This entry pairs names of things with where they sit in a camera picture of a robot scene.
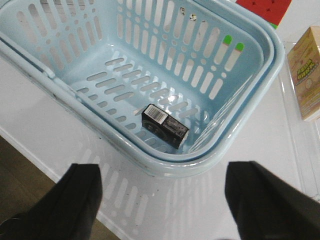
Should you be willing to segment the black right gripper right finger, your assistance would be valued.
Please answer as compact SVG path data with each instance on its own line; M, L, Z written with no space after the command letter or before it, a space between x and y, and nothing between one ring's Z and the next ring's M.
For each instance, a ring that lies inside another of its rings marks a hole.
M318 240L320 204L255 161L227 166L224 193L242 240Z

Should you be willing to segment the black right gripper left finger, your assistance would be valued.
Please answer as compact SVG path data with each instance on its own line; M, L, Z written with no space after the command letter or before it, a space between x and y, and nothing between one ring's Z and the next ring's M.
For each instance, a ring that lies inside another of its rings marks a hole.
M30 210L0 225L2 240L88 240L103 196L98 164L73 163Z

